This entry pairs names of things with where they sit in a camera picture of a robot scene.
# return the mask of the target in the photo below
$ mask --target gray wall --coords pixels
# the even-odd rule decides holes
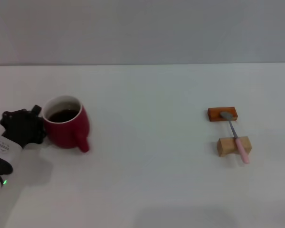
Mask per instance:
[[[285,62],[285,0],[0,0],[0,65]]]

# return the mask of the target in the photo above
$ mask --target dark liquid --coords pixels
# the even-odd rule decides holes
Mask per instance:
[[[78,111],[75,110],[62,110],[58,113],[52,114],[48,120],[55,123],[62,123],[73,119],[77,114]]]

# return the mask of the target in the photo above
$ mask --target metal spoon head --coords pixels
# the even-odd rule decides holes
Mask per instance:
[[[221,112],[219,113],[221,117],[227,119],[227,120],[232,120],[233,115],[229,112]]]

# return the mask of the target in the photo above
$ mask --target red mug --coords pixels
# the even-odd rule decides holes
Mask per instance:
[[[65,122],[53,122],[52,115],[64,110],[78,111],[77,115]],[[72,96],[59,96],[49,100],[42,109],[44,128],[48,138],[61,148],[79,147],[82,152],[89,151],[87,137],[90,123],[82,103]]]

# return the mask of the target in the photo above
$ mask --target pink spoon handle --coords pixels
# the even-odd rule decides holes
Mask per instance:
[[[237,149],[238,149],[239,155],[241,155],[243,163],[249,164],[248,154],[246,153],[246,151],[242,145],[242,142],[240,141],[239,138],[236,139],[236,144],[237,144]]]

